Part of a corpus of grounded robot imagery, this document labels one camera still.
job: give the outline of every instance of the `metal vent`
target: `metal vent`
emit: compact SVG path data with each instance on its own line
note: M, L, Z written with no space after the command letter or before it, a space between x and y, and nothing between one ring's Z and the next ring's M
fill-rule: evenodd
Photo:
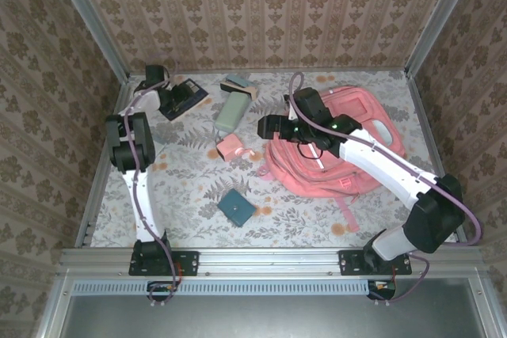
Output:
M79 280L73 296L147 295L147 280ZM178 295L368 294L367 280L188 280Z

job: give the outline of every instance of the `pink eraser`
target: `pink eraser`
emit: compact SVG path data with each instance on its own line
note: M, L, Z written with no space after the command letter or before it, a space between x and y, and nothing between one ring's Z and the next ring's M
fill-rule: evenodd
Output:
M224 161L230 161L238 156L238 152L243 148L243 143L235 134L227 135L216 145L216 150Z

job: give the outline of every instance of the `teal box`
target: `teal box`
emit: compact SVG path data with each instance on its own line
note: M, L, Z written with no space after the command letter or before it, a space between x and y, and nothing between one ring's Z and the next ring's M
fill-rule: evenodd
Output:
M248 95L238 92L231 93L215 120L215 127L229 134L234 132L249 104L250 97Z

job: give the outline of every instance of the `patterned wallpaper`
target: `patterned wallpaper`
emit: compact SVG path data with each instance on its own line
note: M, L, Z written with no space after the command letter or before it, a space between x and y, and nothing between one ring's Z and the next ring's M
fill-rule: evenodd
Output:
M92 0L132 72L404 66L437 0Z
M71 0L0 0L0 336L31 336L119 85Z
M459 0L417 85L444 167L482 222L482 251L507 304L507 0Z

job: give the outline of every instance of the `pink backpack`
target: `pink backpack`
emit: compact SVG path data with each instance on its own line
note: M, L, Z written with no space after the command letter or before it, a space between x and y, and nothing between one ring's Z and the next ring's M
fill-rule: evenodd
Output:
M382 105L367 90L339 87L321 92L320 96L333 116L351 116L384 146L399 156L405 154L405 147L396 127ZM390 135L391 141L382 138L379 130L383 129L382 135ZM278 134L275 134L275 138L266 146L266 168L261 171L261 175L271 173L287 190L298 196L336 199L351 230L359 230L343 199L370 192L379 187L380 183L362 169L334 157L329 152L324 151L320 159L311 160L308 157L318 158L320 150L315 147L312 151L306 145L300 145L299 148L307 158L299 153L295 143L280 140Z

